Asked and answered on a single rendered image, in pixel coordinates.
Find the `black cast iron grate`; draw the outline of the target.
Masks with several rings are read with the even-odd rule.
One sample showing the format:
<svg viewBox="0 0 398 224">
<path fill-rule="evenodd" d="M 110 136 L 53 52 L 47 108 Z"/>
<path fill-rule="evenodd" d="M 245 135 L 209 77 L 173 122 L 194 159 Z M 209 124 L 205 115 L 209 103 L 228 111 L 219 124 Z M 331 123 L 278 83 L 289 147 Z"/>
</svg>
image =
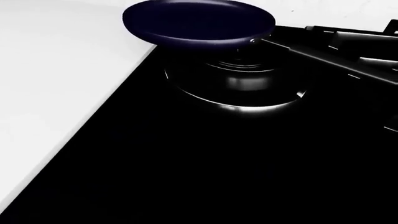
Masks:
<svg viewBox="0 0 398 224">
<path fill-rule="evenodd" d="M 272 34 L 289 46 L 303 46 L 398 74 L 398 20 L 390 20 L 384 31 L 337 27 L 277 26 Z"/>
</svg>

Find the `round gas burner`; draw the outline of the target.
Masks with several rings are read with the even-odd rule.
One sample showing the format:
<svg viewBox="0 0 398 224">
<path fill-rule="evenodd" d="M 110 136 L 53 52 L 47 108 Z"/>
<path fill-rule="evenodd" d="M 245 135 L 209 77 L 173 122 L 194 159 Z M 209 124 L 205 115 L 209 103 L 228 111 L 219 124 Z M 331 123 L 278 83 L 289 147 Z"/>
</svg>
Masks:
<svg viewBox="0 0 398 224">
<path fill-rule="evenodd" d="M 294 63 L 282 52 L 175 52 L 164 58 L 164 73 L 176 89 L 198 100 L 234 110 L 269 111 L 294 106 L 309 90 L 307 73 Z"/>
</svg>

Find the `dark blue frying pan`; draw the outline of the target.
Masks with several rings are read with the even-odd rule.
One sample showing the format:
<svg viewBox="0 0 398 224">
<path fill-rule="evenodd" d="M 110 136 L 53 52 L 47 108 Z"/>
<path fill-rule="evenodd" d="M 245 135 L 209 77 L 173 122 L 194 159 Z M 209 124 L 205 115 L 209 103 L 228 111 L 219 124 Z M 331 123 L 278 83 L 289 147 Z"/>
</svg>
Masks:
<svg viewBox="0 0 398 224">
<path fill-rule="evenodd" d="M 128 7 L 123 12 L 122 20 L 132 35 L 160 46 L 226 50 L 263 41 L 362 77 L 398 85 L 398 77 L 391 72 L 375 72 L 331 54 L 276 41 L 270 36 L 275 29 L 274 17 L 246 3 L 225 0 L 148 0 Z"/>
</svg>

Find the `black glass stove top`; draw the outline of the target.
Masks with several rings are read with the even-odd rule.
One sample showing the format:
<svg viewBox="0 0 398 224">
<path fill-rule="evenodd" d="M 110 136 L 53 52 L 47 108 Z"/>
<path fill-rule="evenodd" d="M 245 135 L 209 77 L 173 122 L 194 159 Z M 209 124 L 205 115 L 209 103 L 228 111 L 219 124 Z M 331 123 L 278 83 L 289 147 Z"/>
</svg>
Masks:
<svg viewBox="0 0 398 224">
<path fill-rule="evenodd" d="M 398 224 L 398 85 L 266 42 L 239 51 L 287 54 L 309 90 L 278 110 L 216 106 L 165 77 L 182 51 L 155 48 L 0 224 Z"/>
</svg>

